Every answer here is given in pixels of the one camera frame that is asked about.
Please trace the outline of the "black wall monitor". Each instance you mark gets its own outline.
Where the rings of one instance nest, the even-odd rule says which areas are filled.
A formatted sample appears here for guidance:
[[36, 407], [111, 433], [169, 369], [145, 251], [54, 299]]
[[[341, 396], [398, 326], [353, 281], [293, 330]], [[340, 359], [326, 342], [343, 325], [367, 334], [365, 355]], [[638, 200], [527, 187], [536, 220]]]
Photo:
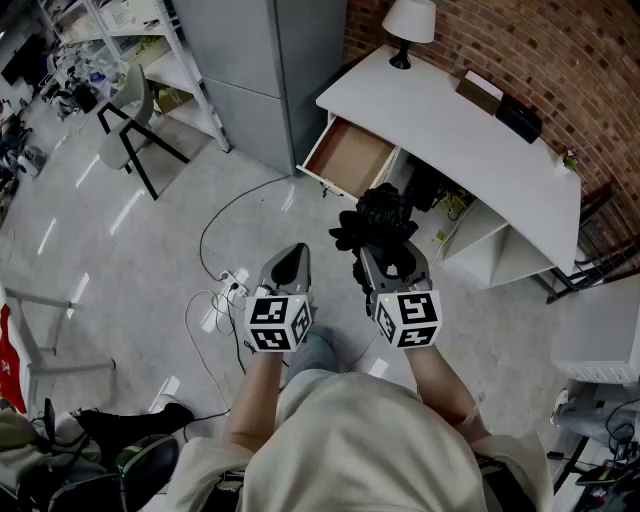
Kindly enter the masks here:
[[48, 45], [44, 37], [31, 35], [14, 53], [1, 71], [1, 76], [11, 86], [22, 78], [28, 85], [36, 87], [48, 74], [47, 49]]

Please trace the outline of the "black computer case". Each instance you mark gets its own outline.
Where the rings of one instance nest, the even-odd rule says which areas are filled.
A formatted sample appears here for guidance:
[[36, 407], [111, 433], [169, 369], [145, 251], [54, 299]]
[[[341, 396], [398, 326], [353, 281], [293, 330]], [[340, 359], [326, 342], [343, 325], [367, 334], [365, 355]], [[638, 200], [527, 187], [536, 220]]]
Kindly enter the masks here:
[[407, 163], [412, 172], [403, 196], [417, 210], [428, 212], [446, 196], [451, 180], [415, 155], [410, 155]]

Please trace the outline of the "brown box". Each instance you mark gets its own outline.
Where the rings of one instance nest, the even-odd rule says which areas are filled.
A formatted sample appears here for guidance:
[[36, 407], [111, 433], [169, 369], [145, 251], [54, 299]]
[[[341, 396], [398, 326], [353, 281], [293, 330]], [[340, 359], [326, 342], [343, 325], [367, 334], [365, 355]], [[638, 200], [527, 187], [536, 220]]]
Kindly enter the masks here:
[[504, 92], [472, 70], [460, 76], [455, 91], [491, 116], [497, 113]]

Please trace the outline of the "white shelving rack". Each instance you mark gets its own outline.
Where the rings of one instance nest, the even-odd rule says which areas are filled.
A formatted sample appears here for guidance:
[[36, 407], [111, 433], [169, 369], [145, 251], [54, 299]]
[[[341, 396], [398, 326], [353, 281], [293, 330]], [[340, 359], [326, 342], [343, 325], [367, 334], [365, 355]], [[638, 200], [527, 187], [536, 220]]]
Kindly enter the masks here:
[[204, 90], [173, 0], [37, 0], [68, 64], [105, 96], [124, 83], [133, 64], [146, 78], [190, 98], [169, 116], [230, 150], [222, 123]]

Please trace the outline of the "black bag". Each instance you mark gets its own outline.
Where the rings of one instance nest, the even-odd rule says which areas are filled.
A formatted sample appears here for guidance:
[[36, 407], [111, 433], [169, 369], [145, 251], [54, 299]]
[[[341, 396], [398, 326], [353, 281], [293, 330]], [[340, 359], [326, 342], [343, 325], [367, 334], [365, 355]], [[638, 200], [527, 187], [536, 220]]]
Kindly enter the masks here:
[[180, 403], [170, 402], [160, 412], [115, 415], [84, 410], [75, 416], [81, 428], [94, 440], [106, 458], [121, 452], [145, 437], [171, 435], [190, 424], [194, 413]]

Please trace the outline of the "person's cream shirt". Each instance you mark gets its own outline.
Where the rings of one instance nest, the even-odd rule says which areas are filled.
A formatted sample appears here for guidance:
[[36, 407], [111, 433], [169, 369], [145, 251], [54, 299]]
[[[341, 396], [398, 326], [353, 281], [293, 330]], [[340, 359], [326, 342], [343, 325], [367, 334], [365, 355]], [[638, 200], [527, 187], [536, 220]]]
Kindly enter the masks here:
[[552, 512], [536, 434], [448, 424], [412, 391], [363, 373], [306, 370], [282, 391], [257, 451], [211, 438], [183, 448], [170, 512]]

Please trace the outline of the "black metal rack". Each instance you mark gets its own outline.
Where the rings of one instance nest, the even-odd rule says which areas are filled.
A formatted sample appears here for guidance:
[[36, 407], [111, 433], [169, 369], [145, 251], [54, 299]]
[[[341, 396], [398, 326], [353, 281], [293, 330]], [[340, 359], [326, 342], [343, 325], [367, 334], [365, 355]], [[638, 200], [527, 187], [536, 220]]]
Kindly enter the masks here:
[[596, 252], [595, 255], [588, 254], [578, 247], [570, 274], [552, 268], [549, 271], [550, 281], [541, 275], [534, 275], [532, 279], [547, 293], [546, 303], [550, 305], [594, 286], [640, 274], [640, 263], [634, 268], [629, 268], [636, 257], [640, 257], [640, 247], [637, 246], [628, 245], [621, 250]]

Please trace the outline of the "person's left forearm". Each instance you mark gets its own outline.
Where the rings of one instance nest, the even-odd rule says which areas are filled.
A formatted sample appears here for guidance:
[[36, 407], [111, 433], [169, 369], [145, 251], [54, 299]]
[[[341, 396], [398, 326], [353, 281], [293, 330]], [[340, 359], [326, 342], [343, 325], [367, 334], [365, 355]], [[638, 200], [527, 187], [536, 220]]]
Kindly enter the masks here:
[[256, 453], [273, 435], [283, 354], [259, 352], [252, 357], [226, 420], [223, 438]]

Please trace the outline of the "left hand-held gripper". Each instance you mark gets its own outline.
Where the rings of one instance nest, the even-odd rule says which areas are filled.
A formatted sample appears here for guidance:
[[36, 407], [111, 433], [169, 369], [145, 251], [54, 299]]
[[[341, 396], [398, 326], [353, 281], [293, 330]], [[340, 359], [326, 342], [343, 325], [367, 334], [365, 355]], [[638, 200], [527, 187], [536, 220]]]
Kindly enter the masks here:
[[305, 293], [311, 287], [309, 247], [297, 243], [280, 251], [263, 266], [258, 283], [246, 301], [244, 326], [250, 343], [262, 353], [296, 352], [312, 324]]

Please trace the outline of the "white power strip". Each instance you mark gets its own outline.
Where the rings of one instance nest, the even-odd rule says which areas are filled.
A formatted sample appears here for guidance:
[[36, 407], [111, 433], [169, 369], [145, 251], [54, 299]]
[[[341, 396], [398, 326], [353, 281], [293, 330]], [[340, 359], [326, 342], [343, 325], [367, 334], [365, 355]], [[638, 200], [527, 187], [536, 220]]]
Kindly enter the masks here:
[[233, 300], [236, 296], [241, 298], [247, 297], [249, 290], [246, 286], [250, 275], [246, 268], [240, 268], [234, 272], [225, 270], [219, 278], [224, 284], [220, 296]]

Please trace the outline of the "white desk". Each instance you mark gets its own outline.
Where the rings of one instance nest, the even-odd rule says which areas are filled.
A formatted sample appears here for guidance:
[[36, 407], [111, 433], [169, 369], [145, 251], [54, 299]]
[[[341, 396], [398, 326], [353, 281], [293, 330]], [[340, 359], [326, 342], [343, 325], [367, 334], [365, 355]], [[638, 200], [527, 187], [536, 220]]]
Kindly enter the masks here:
[[390, 66], [382, 46], [316, 100], [430, 164], [477, 199], [444, 245], [443, 268], [481, 288], [574, 267], [579, 177], [542, 140], [529, 144], [459, 95], [446, 72], [416, 61]]

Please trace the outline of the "person's right forearm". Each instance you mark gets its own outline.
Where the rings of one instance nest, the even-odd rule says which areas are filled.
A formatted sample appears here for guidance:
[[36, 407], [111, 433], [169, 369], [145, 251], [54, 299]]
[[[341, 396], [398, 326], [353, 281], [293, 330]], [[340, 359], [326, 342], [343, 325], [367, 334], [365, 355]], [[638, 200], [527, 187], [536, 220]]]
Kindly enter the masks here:
[[436, 346], [405, 351], [422, 402], [470, 443], [490, 436], [468, 388]]

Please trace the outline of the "white table lamp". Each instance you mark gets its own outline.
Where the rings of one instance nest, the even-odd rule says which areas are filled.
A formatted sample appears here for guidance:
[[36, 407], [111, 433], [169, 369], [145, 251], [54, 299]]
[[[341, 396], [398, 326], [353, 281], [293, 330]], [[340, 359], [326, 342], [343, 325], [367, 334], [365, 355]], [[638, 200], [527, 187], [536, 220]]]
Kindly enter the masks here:
[[382, 27], [401, 40], [398, 53], [389, 60], [391, 66], [408, 70], [412, 43], [428, 44], [435, 40], [436, 4], [432, 0], [396, 0], [386, 14]]

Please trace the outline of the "grey refrigerator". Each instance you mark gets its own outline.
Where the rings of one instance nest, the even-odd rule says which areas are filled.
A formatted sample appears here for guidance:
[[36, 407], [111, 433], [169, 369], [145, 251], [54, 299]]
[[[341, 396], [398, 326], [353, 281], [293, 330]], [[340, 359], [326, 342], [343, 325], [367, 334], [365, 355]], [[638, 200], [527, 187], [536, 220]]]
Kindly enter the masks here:
[[230, 144], [296, 173], [326, 125], [347, 0], [172, 0]]

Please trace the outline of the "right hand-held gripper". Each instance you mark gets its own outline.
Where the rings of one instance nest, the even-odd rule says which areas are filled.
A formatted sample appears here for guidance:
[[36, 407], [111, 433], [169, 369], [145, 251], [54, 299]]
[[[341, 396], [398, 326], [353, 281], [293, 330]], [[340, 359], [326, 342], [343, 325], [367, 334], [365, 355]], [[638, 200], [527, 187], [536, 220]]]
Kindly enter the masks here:
[[400, 250], [399, 279], [387, 277], [368, 245], [360, 262], [371, 289], [371, 319], [390, 346], [413, 349], [431, 346], [443, 326], [440, 295], [429, 278], [429, 262], [411, 241]]

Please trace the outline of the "white table frame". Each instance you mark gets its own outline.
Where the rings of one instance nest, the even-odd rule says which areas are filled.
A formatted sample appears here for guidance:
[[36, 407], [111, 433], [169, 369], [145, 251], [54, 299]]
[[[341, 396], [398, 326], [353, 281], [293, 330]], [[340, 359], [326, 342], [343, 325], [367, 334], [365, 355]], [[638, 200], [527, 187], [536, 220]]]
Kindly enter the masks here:
[[45, 355], [47, 353], [56, 355], [57, 349], [41, 347], [37, 344], [22, 310], [23, 302], [54, 307], [64, 311], [68, 309], [74, 311], [80, 306], [77, 299], [63, 300], [38, 296], [7, 288], [0, 281], [0, 344], [6, 341], [7, 347], [16, 352], [18, 368], [14, 375], [18, 377], [17, 390], [24, 400], [26, 410], [29, 410], [35, 402], [37, 384], [42, 378], [114, 371], [116, 369], [116, 362], [113, 359], [67, 366], [49, 364]]

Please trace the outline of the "white desk drawer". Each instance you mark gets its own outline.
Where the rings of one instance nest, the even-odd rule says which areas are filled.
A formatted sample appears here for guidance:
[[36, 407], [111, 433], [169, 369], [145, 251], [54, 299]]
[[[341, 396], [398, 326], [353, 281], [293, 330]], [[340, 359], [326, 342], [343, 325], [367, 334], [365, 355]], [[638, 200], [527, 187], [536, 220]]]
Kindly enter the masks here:
[[327, 126], [297, 169], [326, 191], [358, 201], [387, 181], [400, 165], [402, 149], [377, 135], [331, 115]]

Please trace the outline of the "grey chair with black legs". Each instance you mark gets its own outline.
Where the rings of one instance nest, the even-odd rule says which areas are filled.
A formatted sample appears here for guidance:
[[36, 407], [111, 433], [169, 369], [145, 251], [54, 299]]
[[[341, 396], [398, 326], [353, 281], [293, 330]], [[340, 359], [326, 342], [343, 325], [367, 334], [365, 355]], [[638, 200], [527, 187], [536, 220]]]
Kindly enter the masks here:
[[143, 68], [132, 65], [121, 89], [97, 112], [105, 138], [98, 150], [99, 160], [110, 169], [132, 173], [133, 165], [154, 201], [158, 193], [152, 185], [138, 152], [148, 143], [159, 146], [182, 163], [190, 160], [154, 133], [149, 122], [154, 113], [154, 98]]

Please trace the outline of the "cardboard box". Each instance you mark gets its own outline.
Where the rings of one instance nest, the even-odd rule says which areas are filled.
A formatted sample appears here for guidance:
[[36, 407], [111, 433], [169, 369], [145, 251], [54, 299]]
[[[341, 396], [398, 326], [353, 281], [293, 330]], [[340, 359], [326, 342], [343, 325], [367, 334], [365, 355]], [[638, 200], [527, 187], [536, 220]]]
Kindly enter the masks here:
[[154, 87], [154, 99], [162, 113], [169, 113], [181, 105], [191, 101], [193, 95], [190, 92], [174, 87], [162, 87], [159, 84]]

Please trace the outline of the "black box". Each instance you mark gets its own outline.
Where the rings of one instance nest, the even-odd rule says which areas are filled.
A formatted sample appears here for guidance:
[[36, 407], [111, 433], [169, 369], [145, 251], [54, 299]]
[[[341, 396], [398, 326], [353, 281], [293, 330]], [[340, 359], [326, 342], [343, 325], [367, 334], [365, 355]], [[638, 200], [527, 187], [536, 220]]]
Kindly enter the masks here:
[[509, 94], [503, 95], [495, 117], [528, 144], [533, 144], [541, 135], [542, 119], [532, 109]]

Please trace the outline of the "white floor appliance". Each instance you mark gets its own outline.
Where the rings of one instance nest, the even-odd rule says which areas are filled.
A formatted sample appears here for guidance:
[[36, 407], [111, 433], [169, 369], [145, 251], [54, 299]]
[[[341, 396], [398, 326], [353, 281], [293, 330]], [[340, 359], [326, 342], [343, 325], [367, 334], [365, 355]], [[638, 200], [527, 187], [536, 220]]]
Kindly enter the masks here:
[[31, 178], [38, 177], [47, 162], [47, 154], [36, 146], [23, 147], [17, 159], [18, 168]]

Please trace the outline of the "black office chair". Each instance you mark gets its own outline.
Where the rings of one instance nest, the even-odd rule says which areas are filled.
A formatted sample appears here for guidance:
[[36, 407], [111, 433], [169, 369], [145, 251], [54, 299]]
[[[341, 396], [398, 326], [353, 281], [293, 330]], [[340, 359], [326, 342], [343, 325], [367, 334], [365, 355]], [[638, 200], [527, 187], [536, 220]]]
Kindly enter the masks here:
[[75, 463], [46, 495], [46, 512], [139, 512], [170, 481], [179, 456], [172, 435], [145, 436], [107, 466]]

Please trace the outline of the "white cabinet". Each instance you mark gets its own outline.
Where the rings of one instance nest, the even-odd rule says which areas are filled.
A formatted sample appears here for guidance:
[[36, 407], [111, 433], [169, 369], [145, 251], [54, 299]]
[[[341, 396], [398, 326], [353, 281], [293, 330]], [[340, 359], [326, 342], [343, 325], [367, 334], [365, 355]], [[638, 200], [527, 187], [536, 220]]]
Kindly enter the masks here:
[[640, 274], [572, 294], [558, 308], [557, 369], [581, 382], [640, 383]]

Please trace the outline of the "red cloth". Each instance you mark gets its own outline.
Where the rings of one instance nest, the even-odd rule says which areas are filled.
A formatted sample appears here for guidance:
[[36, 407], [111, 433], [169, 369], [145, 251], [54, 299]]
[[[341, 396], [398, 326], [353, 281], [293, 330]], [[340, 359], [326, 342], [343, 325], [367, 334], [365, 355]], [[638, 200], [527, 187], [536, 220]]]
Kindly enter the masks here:
[[0, 309], [0, 396], [21, 414], [26, 405], [20, 386], [20, 357], [9, 339], [11, 310], [7, 304]]

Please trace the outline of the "person's jeans leg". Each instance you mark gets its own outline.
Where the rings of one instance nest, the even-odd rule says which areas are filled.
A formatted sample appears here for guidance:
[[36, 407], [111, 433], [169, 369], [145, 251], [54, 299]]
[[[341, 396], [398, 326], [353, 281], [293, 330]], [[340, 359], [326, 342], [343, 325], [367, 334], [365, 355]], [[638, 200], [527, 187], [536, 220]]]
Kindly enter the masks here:
[[284, 386], [301, 372], [306, 370], [324, 370], [333, 373], [340, 371], [339, 358], [334, 344], [334, 333], [326, 326], [313, 325], [305, 340], [289, 361]]

